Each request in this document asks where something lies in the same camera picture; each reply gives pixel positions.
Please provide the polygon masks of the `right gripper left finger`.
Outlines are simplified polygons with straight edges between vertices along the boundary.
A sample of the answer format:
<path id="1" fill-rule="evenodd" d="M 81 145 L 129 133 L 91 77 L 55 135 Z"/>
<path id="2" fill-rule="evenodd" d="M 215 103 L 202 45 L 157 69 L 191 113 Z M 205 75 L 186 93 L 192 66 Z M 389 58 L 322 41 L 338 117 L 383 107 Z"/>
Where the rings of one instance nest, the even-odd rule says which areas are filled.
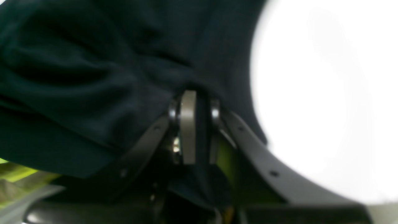
<path id="1" fill-rule="evenodd" d="M 24 224 L 165 224 L 168 183 L 195 164 L 195 91 L 168 110 L 124 155 L 94 176 L 34 202 Z"/>

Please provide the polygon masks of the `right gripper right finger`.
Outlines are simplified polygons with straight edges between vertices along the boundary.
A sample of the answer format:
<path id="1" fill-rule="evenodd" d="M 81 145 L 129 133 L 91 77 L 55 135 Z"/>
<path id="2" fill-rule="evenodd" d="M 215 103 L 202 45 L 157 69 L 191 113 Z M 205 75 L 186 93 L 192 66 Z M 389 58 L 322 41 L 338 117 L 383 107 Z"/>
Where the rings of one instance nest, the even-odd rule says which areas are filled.
<path id="1" fill-rule="evenodd" d="M 211 100 L 210 162 L 232 187 L 234 224 L 371 224 L 366 207 L 320 187 L 277 159 L 235 113 Z"/>

